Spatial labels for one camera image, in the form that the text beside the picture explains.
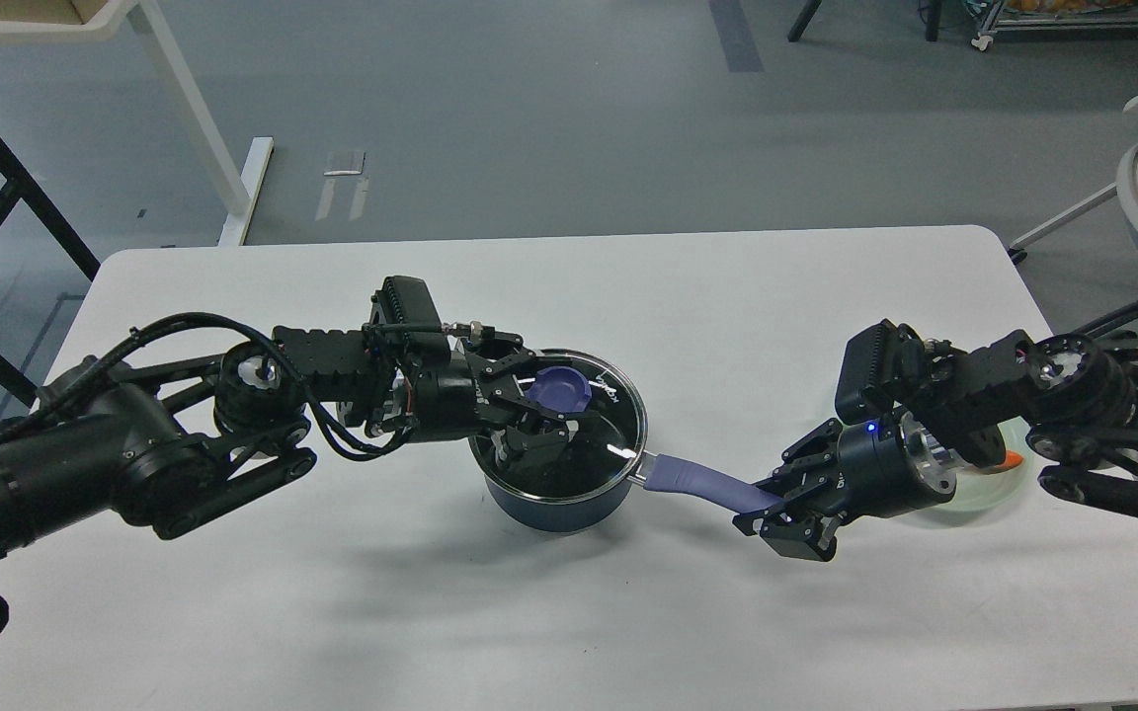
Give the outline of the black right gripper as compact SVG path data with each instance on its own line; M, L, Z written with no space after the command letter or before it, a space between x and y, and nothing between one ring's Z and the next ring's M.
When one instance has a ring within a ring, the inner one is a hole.
M754 483L733 524L786 559L830 562L842 520L899 516L949 503L957 456L909 413L817 425Z

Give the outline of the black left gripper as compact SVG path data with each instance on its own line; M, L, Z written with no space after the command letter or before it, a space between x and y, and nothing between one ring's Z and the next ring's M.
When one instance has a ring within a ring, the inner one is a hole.
M397 359L409 390L405 441L453 441L483 433L479 400L519 392L519 382L552 367L555 356L526 347L523 336L494 332L465 341L446 359L406 353ZM578 485L595 433L589 408L546 408L498 400L489 414L489 477L501 485Z

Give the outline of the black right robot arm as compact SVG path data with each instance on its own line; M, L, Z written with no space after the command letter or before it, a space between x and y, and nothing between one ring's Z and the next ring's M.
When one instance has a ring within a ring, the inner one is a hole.
M831 561L839 527L953 501L960 465L995 468L1026 423L1044 490L1138 518L1138 301L1075 333L1013 330L979 350L880 321L849 338L834 417L782 455L733 524L789 559Z

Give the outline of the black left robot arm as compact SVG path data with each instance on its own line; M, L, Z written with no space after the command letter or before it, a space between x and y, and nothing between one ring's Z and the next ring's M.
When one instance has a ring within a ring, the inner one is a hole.
M0 425L0 559L102 512L176 539L308 473L312 428L352 462L483 435L519 468L554 462L601 417L589 385L555 383L569 364L477 321L154 321ZM0 597L0 634L8 620Z

